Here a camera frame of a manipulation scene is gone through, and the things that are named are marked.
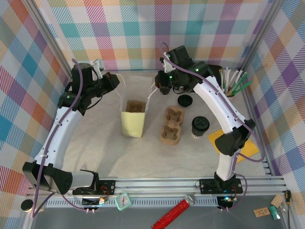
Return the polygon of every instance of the screwdriver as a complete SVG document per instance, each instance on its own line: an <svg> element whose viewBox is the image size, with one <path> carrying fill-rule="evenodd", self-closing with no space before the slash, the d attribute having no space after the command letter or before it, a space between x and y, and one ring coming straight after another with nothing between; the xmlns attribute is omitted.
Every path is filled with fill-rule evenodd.
<svg viewBox="0 0 305 229"><path fill-rule="evenodd" d="M290 197L291 197L291 191L287 190L285 192L286 197L286 204L287 204L287 215L288 215L288 228L290 229L290 216L289 216L289 205L290 205Z"/></svg>

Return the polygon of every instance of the wooden block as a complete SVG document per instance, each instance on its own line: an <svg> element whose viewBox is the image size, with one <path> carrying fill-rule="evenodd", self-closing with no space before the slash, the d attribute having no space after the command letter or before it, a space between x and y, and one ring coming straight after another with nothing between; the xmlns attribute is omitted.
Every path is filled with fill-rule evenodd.
<svg viewBox="0 0 305 229"><path fill-rule="evenodd" d="M256 217L267 216L270 215L270 211L267 207L259 208L254 210L254 214Z"/></svg>
<svg viewBox="0 0 305 229"><path fill-rule="evenodd" d="M164 113L164 126L160 132L160 140L168 145L176 145L181 137L181 125L184 110L177 106L169 106Z"/></svg>
<svg viewBox="0 0 305 229"><path fill-rule="evenodd" d="M277 195L273 198L271 204L272 204L273 206L275 206L276 208L279 208L280 205L282 204L283 200L284 200L283 196L277 194Z"/></svg>

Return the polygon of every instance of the colorful plaid backdrop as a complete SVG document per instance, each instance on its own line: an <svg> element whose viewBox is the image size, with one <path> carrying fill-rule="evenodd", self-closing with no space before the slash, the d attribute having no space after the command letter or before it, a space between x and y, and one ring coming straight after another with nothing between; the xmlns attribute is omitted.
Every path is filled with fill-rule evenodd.
<svg viewBox="0 0 305 229"><path fill-rule="evenodd" d="M237 67L272 0L36 0L68 61L160 69L158 45Z"/></svg>
<svg viewBox="0 0 305 229"><path fill-rule="evenodd" d="M268 154L305 228L305 0L285 1L248 72Z"/></svg>
<svg viewBox="0 0 305 229"><path fill-rule="evenodd" d="M14 229L68 78L21 0L0 7L0 228Z"/></svg>

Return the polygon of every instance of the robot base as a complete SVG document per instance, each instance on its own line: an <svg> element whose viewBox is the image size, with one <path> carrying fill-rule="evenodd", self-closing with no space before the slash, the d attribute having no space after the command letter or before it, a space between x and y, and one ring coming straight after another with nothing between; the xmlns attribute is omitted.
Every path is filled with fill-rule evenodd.
<svg viewBox="0 0 305 229"><path fill-rule="evenodd" d="M78 187L73 190L74 196L104 196L114 195L115 191L115 180L97 180L95 182L96 187Z"/></svg>
<svg viewBox="0 0 305 229"><path fill-rule="evenodd" d="M241 180L238 178L231 178L227 184L220 187L217 185L216 179L200 179L199 188L201 194L241 194L243 187Z"/></svg>

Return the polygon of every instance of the green alarm clock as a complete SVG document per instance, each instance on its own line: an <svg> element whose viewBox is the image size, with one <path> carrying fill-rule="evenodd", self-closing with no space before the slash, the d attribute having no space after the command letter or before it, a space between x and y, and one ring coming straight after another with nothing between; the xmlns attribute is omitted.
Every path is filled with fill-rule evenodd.
<svg viewBox="0 0 305 229"><path fill-rule="evenodd" d="M127 193L120 194L115 199L116 206L118 207L118 210L123 211L125 208L128 208L130 205L132 205L132 202L130 201L130 198Z"/></svg>

